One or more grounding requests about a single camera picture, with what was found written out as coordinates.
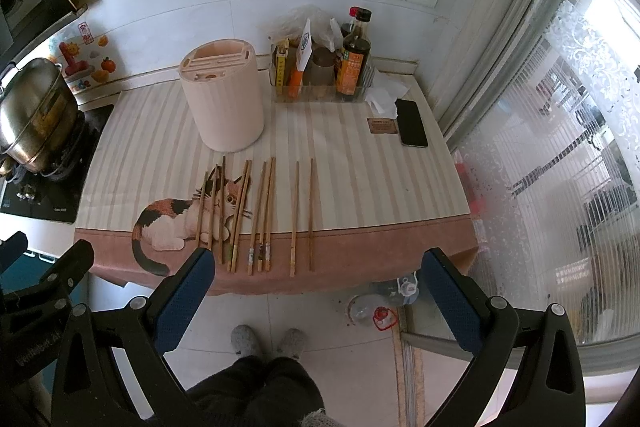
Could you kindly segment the black gas stove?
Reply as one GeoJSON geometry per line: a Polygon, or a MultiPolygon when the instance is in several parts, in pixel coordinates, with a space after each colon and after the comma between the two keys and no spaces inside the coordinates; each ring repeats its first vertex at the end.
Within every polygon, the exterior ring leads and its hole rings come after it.
{"type": "Polygon", "coordinates": [[[114,105],[80,112],[61,150],[50,156],[42,171],[16,166],[4,184],[1,212],[6,215],[73,223],[82,189],[105,125],[114,105]]]}

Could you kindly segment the left grey slipper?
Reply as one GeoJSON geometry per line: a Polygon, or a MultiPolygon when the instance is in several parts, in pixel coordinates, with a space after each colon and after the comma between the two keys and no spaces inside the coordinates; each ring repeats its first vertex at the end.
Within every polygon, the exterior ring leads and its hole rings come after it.
{"type": "Polygon", "coordinates": [[[262,346],[253,329],[248,325],[235,326],[232,329],[231,346],[239,359],[247,357],[262,357],[262,346]]]}

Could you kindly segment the grey slipper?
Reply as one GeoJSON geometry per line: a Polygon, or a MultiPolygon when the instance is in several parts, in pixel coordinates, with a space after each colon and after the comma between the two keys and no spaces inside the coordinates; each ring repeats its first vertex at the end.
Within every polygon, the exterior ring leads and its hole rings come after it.
{"type": "Polygon", "coordinates": [[[288,329],[278,343],[276,353],[278,357],[299,360],[308,343],[307,335],[299,329],[288,329]]]}
{"type": "Polygon", "coordinates": [[[262,346],[253,329],[248,325],[235,326],[232,329],[231,346],[239,359],[247,357],[262,357],[262,346]]]}

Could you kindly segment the plastic bottle on floor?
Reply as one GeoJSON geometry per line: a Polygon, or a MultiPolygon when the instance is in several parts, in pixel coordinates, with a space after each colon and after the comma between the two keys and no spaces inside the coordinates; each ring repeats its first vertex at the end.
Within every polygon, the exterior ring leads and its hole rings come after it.
{"type": "Polygon", "coordinates": [[[392,329],[399,321],[399,308],[411,305],[419,297],[416,272],[397,279],[372,283],[362,294],[350,299],[346,313],[354,325],[372,326],[378,332],[392,329]]]}

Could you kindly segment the right grey slipper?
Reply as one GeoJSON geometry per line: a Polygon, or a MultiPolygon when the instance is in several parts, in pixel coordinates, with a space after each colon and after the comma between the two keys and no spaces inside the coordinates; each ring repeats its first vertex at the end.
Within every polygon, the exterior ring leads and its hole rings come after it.
{"type": "Polygon", "coordinates": [[[278,357],[299,360],[308,343],[307,335],[299,329],[288,329],[278,343],[276,353],[278,357]]]}

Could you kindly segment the steel steamer pot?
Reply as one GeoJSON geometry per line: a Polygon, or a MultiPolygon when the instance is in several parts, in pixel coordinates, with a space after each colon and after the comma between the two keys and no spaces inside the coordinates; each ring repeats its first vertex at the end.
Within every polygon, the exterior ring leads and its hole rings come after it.
{"type": "Polygon", "coordinates": [[[78,114],[62,66],[34,58],[1,89],[1,153],[29,172],[43,171],[70,135],[78,114]]]}

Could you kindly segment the striped cat table mat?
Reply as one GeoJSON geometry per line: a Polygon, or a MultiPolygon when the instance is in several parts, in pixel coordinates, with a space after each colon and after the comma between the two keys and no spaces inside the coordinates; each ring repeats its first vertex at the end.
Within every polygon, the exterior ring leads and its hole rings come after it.
{"type": "Polygon", "coordinates": [[[107,280],[153,287],[160,277],[139,257],[176,271],[193,251],[131,246],[134,224],[151,202],[187,199],[204,172],[221,165],[238,182],[251,159],[245,208],[253,211],[262,162],[276,158],[271,270],[247,275],[252,220],[245,219],[235,273],[220,270],[216,294],[299,294],[391,280],[420,267],[428,248],[440,248],[466,271],[477,252],[469,205],[454,161],[424,95],[408,81],[428,147],[405,146],[397,134],[372,134],[363,103],[273,102],[266,96],[262,136],[233,154],[207,148],[178,82],[119,95],[82,191],[75,234],[94,249],[93,270],[107,280]],[[314,172],[314,271],[308,270],[309,161],[314,172]],[[292,188],[299,160],[296,274],[290,277],[292,188]]]}

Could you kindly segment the black smartphone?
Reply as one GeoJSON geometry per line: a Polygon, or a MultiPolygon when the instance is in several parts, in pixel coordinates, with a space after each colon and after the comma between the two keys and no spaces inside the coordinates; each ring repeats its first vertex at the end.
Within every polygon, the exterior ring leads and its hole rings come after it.
{"type": "Polygon", "coordinates": [[[428,147],[418,104],[398,98],[395,105],[397,108],[396,124],[401,143],[405,146],[428,147]]]}

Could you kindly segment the brown card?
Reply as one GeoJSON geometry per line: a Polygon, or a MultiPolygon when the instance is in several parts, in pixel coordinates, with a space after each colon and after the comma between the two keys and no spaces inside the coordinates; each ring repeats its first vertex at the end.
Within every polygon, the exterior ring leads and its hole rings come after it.
{"type": "Polygon", "coordinates": [[[396,134],[396,121],[390,118],[368,118],[368,127],[372,134],[396,134]]]}

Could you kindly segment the beige utensil holder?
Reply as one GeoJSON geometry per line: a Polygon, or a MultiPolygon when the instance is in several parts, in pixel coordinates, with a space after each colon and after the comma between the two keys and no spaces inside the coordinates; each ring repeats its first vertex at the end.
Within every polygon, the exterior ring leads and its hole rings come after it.
{"type": "Polygon", "coordinates": [[[221,153],[252,145],[265,126],[253,46],[239,39],[204,43],[186,54],[178,73],[198,133],[221,153]]]}

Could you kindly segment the white tissue paper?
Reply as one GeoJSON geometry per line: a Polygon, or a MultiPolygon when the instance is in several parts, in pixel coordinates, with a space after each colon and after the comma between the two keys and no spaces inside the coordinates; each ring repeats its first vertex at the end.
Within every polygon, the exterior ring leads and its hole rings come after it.
{"type": "Polygon", "coordinates": [[[398,114],[396,101],[405,96],[408,91],[407,83],[376,70],[371,86],[364,94],[364,101],[378,117],[396,119],[398,114]]]}

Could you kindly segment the orange packet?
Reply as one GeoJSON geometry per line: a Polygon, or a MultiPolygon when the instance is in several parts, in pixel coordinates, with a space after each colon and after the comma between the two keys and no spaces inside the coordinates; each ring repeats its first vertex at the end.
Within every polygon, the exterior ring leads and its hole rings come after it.
{"type": "Polygon", "coordinates": [[[295,100],[299,97],[300,91],[302,91],[304,80],[304,68],[303,63],[299,60],[295,61],[295,64],[291,68],[290,79],[288,80],[288,97],[295,100]]]}

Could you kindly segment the clear condiment rack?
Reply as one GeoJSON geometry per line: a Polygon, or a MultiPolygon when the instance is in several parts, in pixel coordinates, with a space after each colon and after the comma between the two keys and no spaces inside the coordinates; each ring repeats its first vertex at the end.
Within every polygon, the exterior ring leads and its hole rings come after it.
{"type": "MultiPolygon", "coordinates": [[[[336,74],[338,69],[338,55],[331,53],[327,48],[320,46],[311,53],[306,69],[304,72],[304,80],[302,91],[295,100],[288,97],[288,81],[284,88],[282,96],[277,96],[276,91],[276,71],[274,70],[273,55],[276,44],[271,46],[270,63],[269,63],[269,80],[270,90],[273,102],[293,103],[293,102],[362,102],[364,94],[371,86],[372,78],[375,72],[371,62],[367,62],[364,69],[363,87],[361,94],[354,101],[343,101],[337,94],[335,89],[336,74]]],[[[295,64],[297,54],[297,46],[290,43],[290,52],[288,52],[288,79],[292,66],[295,64]]]]}

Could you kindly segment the yellow box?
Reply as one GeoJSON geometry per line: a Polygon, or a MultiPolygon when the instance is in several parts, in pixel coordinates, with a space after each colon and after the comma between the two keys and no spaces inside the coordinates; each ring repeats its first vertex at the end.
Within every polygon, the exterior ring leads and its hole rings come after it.
{"type": "Polygon", "coordinates": [[[286,82],[288,81],[288,52],[290,52],[290,40],[279,41],[274,49],[273,64],[276,71],[277,96],[282,96],[286,82]]]}

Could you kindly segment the dark soy sauce bottle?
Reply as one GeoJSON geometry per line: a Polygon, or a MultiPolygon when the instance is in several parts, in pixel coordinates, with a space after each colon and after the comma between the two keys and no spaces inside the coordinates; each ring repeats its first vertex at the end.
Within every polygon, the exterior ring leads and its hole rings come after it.
{"type": "Polygon", "coordinates": [[[354,101],[361,94],[364,69],[371,51],[367,32],[372,12],[353,6],[349,14],[352,26],[343,39],[335,83],[336,94],[343,101],[354,101]]]}

